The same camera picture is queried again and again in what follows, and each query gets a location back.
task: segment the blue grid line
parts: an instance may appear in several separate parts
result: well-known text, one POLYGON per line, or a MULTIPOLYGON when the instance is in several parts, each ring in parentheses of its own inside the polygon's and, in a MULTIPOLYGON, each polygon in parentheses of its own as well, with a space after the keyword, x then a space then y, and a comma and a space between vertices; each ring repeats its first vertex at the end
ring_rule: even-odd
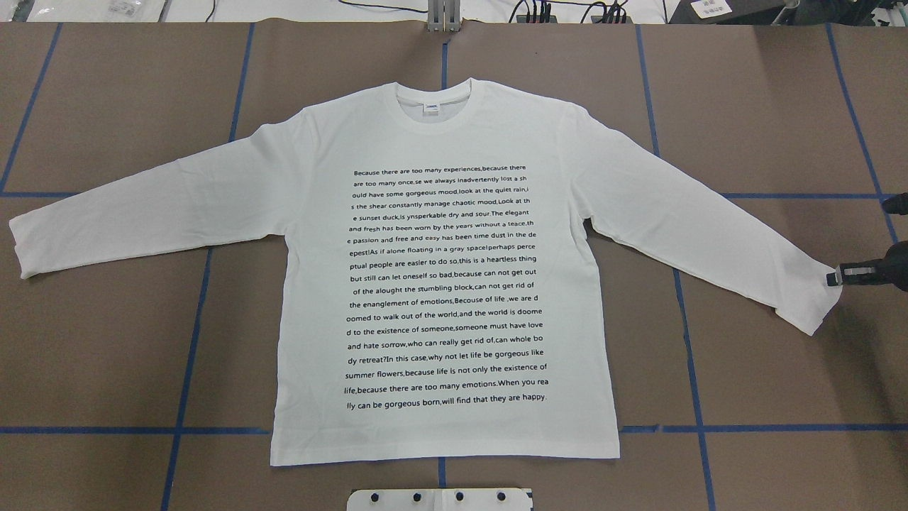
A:
POLYGON ((0 426, 0 435, 269 435, 259 427, 0 426))
MULTIPOLYGON (((883 200, 885 200, 883 198, 883 189, 880 187, 880 180, 876 175, 876 170, 873 168, 873 159, 870 157, 870 150, 867 148, 866 140, 864 140, 864 131, 861 130, 861 123, 857 120, 857 113, 854 111, 854 104, 852 104, 851 95, 848 93, 848 85, 845 83, 845 75, 842 72, 842 63, 839 61, 839 50, 835 46, 835 36, 833 35, 832 24, 826 24, 826 36, 829 38, 829 49, 833 54, 835 73, 839 77, 839 85, 842 87, 842 96, 844 96, 845 104, 848 106, 848 115, 851 116, 852 124, 854 124, 854 132, 857 134, 858 143, 861 145, 861 152, 864 153, 864 161, 867 164, 867 170, 870 172, 870 178, 873 181, 873 189, 876 190, 877 198, 880 201, 880 205, 882 205, 883 200)), ((899 237, 895 234, 893 220, 885 212, 883 212, 883 218, 886 220, 886 228, 889 229, 889 237, 892 238, 893 243, 898 243, 899 237)))
POLYGON ((439 488, 448 487, 448 467, 447 458, 439 458, 439 488))
POLYGON ((18 198, 43 198, 59 197, 66 198, 73 195, 79 195, 80 192, 0 192, 0 197, 18 197, 18 198))
MULTIPOLYGON (((240 109, 242 107, 242 93, 246 84, 246 73, 249 70, 249 57, 252 54, 252 38, 255 35, 255 23, 249 24, 249 32, 246 35, 246 49, 242 57, 242 70, 240 72, 240 83, 237 86, 236 103, 233 106, 233 117, 231 119, 230 140, 236 140, 236 127, 240 120, 240 109)), ((186 373, 183 376, 183 390, 180 394, 180 408, 177 411, 176 429, 173 435, 173 445, 171 446, 170 463, 167 466, 167 478, 164 481, 164 491, 161 498, 161 511, 167 511, 170 507, 170 495, 173 489, 173 478, 176 474, 177 456, 180 454, 180 440, 183 431, 183 420, 186 415, 186 402, 189 399, 189 385, 192 382, 192 367, 195 363, 195 351, 199 343, 199 333, 202 329, 202 308, 205 305, 205 297, 208 293, 208 282, 212 270, 212 252, 213 248, 208 247, 208 253, 205 256, 205 270, 202 274, 202 290, 199 293, 199 304, 195 309, 195 324, 192 327, 192 341, 189 347, 189 356, 186 361, 186 373)))
POLYGON ((665 426, 666 433, 823 433, 827 431, 908 431, 908 424, 742 424, 665 426))
POLYGON ((637 31, 637 53, 640 55, 640 74, 643 76, 643 94, 646 98, 646 115, 649 117, 649 136, 653 141, 653 154, 659 156, 659 136, 656 133, 656 115, 653 113, 653 96, 649 91, 649 75, 646 73, 646 54, 643 51, 643 32, 640 25, 634 25, 637 31))
POLYGON ((19 131, 15 134, 13 147, 9 151, 9 157, 6 158, 6 167, 3 176, 0 177, 0 192, 6 188, 6 181, 13 170, 15 155, 19 152, 19 144, 22 143, 22 137, 25 135, 25 127, 28 125, 28 118, 32 116, 32 109, 35 107, 35 100, 38 98, 38 91, 41 90, 41 84, 44 82, 44 76, 47 74, 47 68, 50 67, 51 57, 54 55, 56 42, 60 38, 60 31, 63 30, 63 24, 58 23, 54 30, 54 38, 51 39, 51 45, 47 48, 47 55, 44 56, 44 63, 41 65, 41 72, 38 73, 38 79, 35 81, 35 88, 32 89, 32 96, 28 98, 28 106, 25 107, 25 114, 22 115, 22 123, 19 125, 19 131))
POLYGON ((448 43, 451 40, 447 40, 444 44, 441 45, 441 88, 448 88, 448 43))
POLYGON ((662 431, 662 426, 656 424, 652 426, 621 426, 618 429, 618 433, 621 435, 636 435, 641 433, 659 433, 662 431))
MULTIPOLYGON (((654 435, 665 433, 823 433, 830 431, 850 432, 908 432, 908 423, 892 424, 719 424, 719 425, 671 425, 671 426, 621 426, 621 435, 654 435)), ((270 435, 271 431, 260 427, 165 427, 165 426, 0 426, 0 435, 270 435)), ((439 458, 439 486, 446 485, 446 457, 439 458)))
POLYGON ((681 287, 681 274, 672 268, 675 276, 675 294, 681 309, 681 324, 684 327, 684 344, 687 350, 687 376, 690 379, 690 394, 694 401, 694 418, 696 419, 696 436, 700 444, 700 460, 703 463, 703 478, 706 481, 706 501, 710 511, 716 511, 716 495, 713 492, 713 474, 709 468, 709 454, 706 450, 706 434, 703 430, 703 408, 700 406, 700 390, 696 382, 694 365, 694 348, 690 343, 690 329, 687 327, 687 308, 684 303, 684 289, 681 287))
POLYGON ((246 86, 246 72, 249 70, 249 55, 252 54, 252 36, 255 34, 255 23, 249 24, 246 34, 246 52, 242 57, 242 70, 240 72, 240 86, 236 89, 236 103, 233 105, 233 120, 230 123, 230 142, 236 140, 236 126, 240 122, 240 105, 242 105, 242 91, 246 86))
MULTIPOLYGON (((659 141, 656 132, 656 114, 653 110, 652 95, 649 89, 649 75, 646 72, 646 51, 643 45, 643 32, 640 25, 634 25, 637 31, 637 52, 640 57, 640 73, 643 76, 643 91, 646 97, 646 114, 649 117, 649 133, 653 141, 653 154, 660 156, 659 141)), ((690 379, 690 393, 694 401, 694 415, 696 417, 697 440, 700 445, 700 462, 703 465, 703 480, 706 490, 706 502, 709 511, 716 511, 716 495, 713 491, 713 474, 709 468, 709 453, 706 449, 706 435, 703 433, 703 414, 700 409, 700 393, 697 390, 696 369, 694 368, 694 350, 690 344, 690 332, 687 329, 687 311, 684 304, 684 291, 681 289, 681 276, 678 271, 672 268, 675 276, 675 290, 678 306, 681 308, 681 321, 684 326, 684 342, 687 349, 687 374, 690 379)))
POLYGON ((202 307, 208 294, 208 280, 212 269, 212 249, 208 248, 205 256, 205 270, 202 273, 202 289, 199 292, 199 303, 195 308, 195 323, 192 326, 192 340, 189 343, 189 355, 186 360, 186 372, 183 375, 183 390, 180 393, 180 408, 177 411, 176 428, 173 432, 170 461, 167 464, 167 478, 164 481, 164 493, 161 498, 161 511, 170 506, 170 494, 173 488, 173 477, 176 474, 176 459, 180 453, 180 440, 183 436, 183 420, 186 416, 186 402, 189 399, 189 384, 192 381, 192 366, 195 363, 195 350, 199 344, 199 333, 202 330, 202 307))

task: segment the t-shirt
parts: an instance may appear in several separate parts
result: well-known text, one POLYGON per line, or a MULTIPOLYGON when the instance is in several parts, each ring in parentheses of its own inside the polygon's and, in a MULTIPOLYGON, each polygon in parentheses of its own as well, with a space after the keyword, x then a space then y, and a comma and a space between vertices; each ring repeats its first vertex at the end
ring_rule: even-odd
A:
POLYGON ((580 106, 476 79, 309 106, 10 227, 22 278, 283 235, 286 466, 618 457, 588 218, 807 334, 840 293, 832 268, 580 106))

